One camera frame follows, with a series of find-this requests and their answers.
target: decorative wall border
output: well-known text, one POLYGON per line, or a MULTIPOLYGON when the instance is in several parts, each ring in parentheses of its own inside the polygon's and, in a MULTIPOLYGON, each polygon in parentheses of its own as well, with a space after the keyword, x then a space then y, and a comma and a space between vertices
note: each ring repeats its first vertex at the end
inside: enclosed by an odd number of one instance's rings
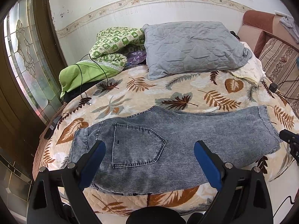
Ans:
POLYGON ((58 38, 63 38, 66 35, 70 34, 71 32, 75 31, 76 29, 96 20, 108 14, 126 9, 131 8, 134 6, 140 6, 145 4, 151 3, 160 3, 160 2, 198 2, 198 3, 208 3, 223 7, 228 7, 240 12, 246 12, 247 10, 253 10, 252 8, 242 5, 240 3, 231 1, 231 0, 121 0, 109 5, 103 6, 94 10, 83 17, 77 19, 70 25, 66 26, 65 28, 57 31, 58 38))

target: cream blanket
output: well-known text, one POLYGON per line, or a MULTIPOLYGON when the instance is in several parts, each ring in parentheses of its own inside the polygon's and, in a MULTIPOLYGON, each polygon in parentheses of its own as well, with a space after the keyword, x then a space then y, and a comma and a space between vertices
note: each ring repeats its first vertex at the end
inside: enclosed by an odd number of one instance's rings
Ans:
MULTIPOLYGON (((87 90, 86 99, 82 100, 78 96, 71 101, 43 150, 39 166, 46 166, 49 170, 59 169, 68 158, 77 129, 107 118, 136 114, 153 105, 191 113, 234 111, 267 105, 270 120, 278 131, 286 128, 294 133, 299 132, 299 120, 285 99, 269 91, 271 82, 267 78, 262 79, 257 87, 224 71, 184 73, 149 81, 147 70, 147 66, 138 66, 123 71, 109 78, 108 84, 104 80, 87 90)), ((248 169, 259 166, 266 181, 281 175, 293 158, 288 144, 283 142, 280 146, 280 150, 262 157, 248 169)), ((60 188, 60 192, 66 198, 63 188, 60 188)), ((206 183, 192 189, 154 195, 124 197, 103 194, 92 188, 86 188, 84 194, 96 213, 126 216, 142 207, 164 206, 187 214, 194 210, 207 210, 216 189, 206 183)))

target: blue gripper pad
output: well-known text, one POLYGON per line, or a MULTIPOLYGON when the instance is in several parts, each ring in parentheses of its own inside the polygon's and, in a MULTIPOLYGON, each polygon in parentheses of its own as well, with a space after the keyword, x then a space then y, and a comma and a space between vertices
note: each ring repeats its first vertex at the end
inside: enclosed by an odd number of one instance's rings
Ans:
POLYGON ((95 146, 95 151, 92 155, 89 156, 87 163, 80 173, 79 188, 82 191, 84 190, 84 188, 89 187, 92 183, 92 180, 95 177, 95 174, 97 173, 100 164, 106 154, 106 146, 104 142, 97 141, 95 144, 98 144, 98 146, 95 146))
POLYGON ((221 191, 222 188, 221 174, 217 169, 217 167, 215 166, 215 164, 213 163, 212 159, 209 157, 206 150, 201 146, 200 142, 203 143, 203 141, 197 141, 194 145, 194 155, 201 169, 206 175, 210 185, 213 188, 216 188, 219 192, 221 191))

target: jeans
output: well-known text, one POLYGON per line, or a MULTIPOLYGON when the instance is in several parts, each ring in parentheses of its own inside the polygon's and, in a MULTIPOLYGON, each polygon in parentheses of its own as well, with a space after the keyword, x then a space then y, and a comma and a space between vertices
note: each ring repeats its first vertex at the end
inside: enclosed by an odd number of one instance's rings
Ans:
POLYGON ((77 162, 96 140, 106 155, 91 187, 135 195, 188 189, 207 182, 193 152, 202 140, 223 162, 248 166, 279 149, 265 105, 222 113, 186 113, 153 106, 106 119, 75 132, 68 163, 77 162))

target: green checkered blanket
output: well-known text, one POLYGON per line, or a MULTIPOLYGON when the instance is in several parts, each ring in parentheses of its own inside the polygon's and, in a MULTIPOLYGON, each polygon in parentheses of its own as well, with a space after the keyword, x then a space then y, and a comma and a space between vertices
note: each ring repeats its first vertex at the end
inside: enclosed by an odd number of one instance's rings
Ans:
POLYGON ((144 32, 141 29, 113 27, 97 34, 97 41, 89 53, 94 60, 124 68, 126 54, 137 50, 144 50, 144 32))

